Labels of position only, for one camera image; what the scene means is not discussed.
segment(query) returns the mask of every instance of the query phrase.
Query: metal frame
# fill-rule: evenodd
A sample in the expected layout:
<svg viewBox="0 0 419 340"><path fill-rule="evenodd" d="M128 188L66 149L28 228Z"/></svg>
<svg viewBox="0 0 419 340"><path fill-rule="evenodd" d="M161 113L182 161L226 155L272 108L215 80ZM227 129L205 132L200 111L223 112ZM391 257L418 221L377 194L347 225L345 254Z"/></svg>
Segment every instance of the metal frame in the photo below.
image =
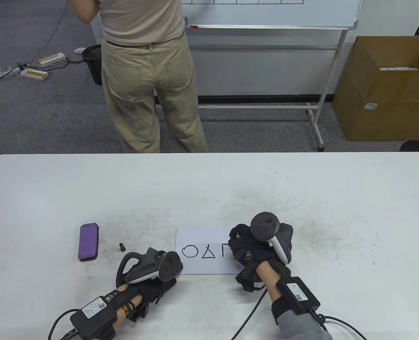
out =
<svg viewBox="0 0 419 340"><path fill-rule="evenodd" d="M340 51L343 47L343 44L346 39L347 32L349 28L339 29L341 30L340 39L337 45L191 45L192 50L224 50L224 51L264 51L264 50L299 50L299 51L335 51L334 57L332 58L332 63L330 65L329 74L327 77L326 86L324 87L324 92L321 94L318 105L198 105L199 109L282 109L282 110L305 110L308 115L308 120L315 134L316 141L318 143L318 151L324 151L324 141L321 137L321 133L318 127L319 116L321 115L321 110L323 109L324 101L327 97L327 92L329 91L329 86L332 81L335 72L335 65L339 59Z"/></svg>

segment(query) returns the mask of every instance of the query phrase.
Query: beige t-shirt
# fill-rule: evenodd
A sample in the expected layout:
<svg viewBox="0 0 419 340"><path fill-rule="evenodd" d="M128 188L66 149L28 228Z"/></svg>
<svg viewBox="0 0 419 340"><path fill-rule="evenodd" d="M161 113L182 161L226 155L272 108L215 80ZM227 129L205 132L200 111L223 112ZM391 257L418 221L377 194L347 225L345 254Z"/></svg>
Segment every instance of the beige t-shirt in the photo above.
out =
<svg viewBox="0 0 419 340"><path fill-rule="evenodd" d="M102 36L116 44L146 45L182 35L180 0L99 0Z"/></svg>

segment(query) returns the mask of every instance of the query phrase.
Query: white label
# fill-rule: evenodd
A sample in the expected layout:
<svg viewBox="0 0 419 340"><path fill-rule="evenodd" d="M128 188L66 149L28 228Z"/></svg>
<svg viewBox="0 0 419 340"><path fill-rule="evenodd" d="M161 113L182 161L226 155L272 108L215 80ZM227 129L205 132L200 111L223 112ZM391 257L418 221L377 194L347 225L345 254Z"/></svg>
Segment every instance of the white label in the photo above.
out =
<svg viewBox="0 0 419 340"><path fill-rule="evenodd" d="M377 107L378 107L377 103L368 103L367 105L365 105L364 109L365 110L376 110Z"/></svg>
<svg viewBox="0 0 419 340"><path fill-rule="evenodd" d="M88 305L83 307L82 312L89 319L106 307L106 303L102 301L101 298L97 298L96 300L91 301Z"/></svg>
<svg viewBox="0 0 419 340"><path fill-rule="evenodd" d="M287 283L288 288L296 297L297 301L307 301L308 298L305 296L304 292L299 288L297 283Z"/></svg>

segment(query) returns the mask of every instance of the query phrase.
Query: khaki pants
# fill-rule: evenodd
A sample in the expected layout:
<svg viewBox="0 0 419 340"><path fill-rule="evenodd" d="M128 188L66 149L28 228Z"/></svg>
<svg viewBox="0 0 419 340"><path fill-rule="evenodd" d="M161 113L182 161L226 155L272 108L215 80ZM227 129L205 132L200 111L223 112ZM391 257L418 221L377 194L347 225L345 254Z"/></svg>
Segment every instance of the khaki pants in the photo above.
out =
<svg viewBox="0 0 419 340"><path fill-rule="evenodd" d="M206 152L198 116L195 68L186 35L142 47L102 42L107 106L131 152L160 152L154 92L164 111L173 152Z"/></svg>

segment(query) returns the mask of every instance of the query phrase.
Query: purple case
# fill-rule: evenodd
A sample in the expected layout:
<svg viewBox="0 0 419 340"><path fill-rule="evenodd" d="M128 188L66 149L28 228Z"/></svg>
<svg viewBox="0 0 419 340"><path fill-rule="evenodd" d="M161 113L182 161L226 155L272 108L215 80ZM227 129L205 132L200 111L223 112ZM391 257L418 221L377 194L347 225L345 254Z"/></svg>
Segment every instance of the purple case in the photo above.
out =
<svg viewBox="0 0 419 340"><path fill-rule="evenodd" d="M96 223L89 223L80 227L79 259L80 261L91 261L97 257L99 243L99 226Z"/></svg>

